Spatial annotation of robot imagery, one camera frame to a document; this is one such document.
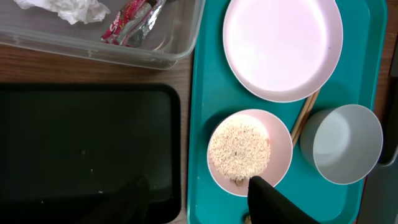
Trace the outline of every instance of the white cup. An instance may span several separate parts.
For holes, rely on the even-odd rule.
[[[316,113],[300,137],[304,158],[334,184],[352,184],[370,173],[382,145],[378,118],[360,105]]]

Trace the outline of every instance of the wooden chopstick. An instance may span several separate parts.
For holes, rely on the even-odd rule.
[[[305,123],[307,122],[307,119],[310,116],[311,110],[318,98],[319,92],[320,92],[320,90],[316,91],[314,94],[309,96],[307,98],[307,100],[305,100],[304,106],[301,109],[300,114],[298,115],[298,118],[296,120],[296,123],[294,124],[293,130],[291,133],[293,147],[296,145],[297,141],[299,140],[299,136],[301,135],[301,132],[304,129]]]

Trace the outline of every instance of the teal tray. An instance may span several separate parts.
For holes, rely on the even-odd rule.
[[[272,103],[248,92],[230,70],[223,49],[223,19],[229,0],[207,1],[195,51],[188,173],[188,223],[240,224],[247,198],[219,188],[206,163],[207,144],[216,125],[248,108],[277,115],[291,130],[303,100]],[[357,103],[373,108],[387,23],[385,0],[337,0],[343,20],[343,51],[337,68],[322,88],[314,111]],[[299,145],[276,189],[314,219],[352,223],[359,210],[363,180],[335,185],[303,158]]]

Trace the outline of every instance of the black tray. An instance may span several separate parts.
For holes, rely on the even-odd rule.
[[[71,223],[135,175],[147,223],[181,209],[180,100],[167,85],[0,85],[0,223]]]

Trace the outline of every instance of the pink plate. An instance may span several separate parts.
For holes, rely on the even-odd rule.
[[[265,100],[291,102],[330,78],[343,25],[334,0],[231,0],[223,42],[244,87]]]
[[[225,120],[241,114],[249,115],[258,119],[267,129],[269,135],[269,144],[271,147],[271,155],[267,168],[262,174],[260,174],[260,176],[275,187],[284,178],[287,170],[289,169],[290,163],[292,162],[293,145],[289,130],[277,116],[263,110],[253,109],[240,111],[232,114]],[[248,196],[249,181],[245,180],[242,186],[237,186],[223,174],[220,174],[211,162],[208,150],[207,164],[212,178],[223,190],[236,196]]]

